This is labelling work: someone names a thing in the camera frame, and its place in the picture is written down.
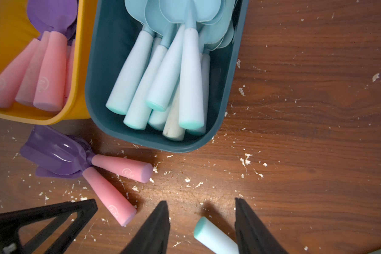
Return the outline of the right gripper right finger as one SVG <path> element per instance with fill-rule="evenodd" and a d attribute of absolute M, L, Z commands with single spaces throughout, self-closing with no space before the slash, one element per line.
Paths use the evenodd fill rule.
<path fill-rule="evenodd" d="M 285 254 L 287 251 L 274 238 L 244 199 L 236 202 L 236 237 L 241 254 Z"/>

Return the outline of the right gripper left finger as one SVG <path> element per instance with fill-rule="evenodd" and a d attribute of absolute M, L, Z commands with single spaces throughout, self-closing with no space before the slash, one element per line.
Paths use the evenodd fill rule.
<path fill-rule="evenodd" d="M 165 254 L 169 232 L 168 204 L 161 201 L 121 254 Z"/>

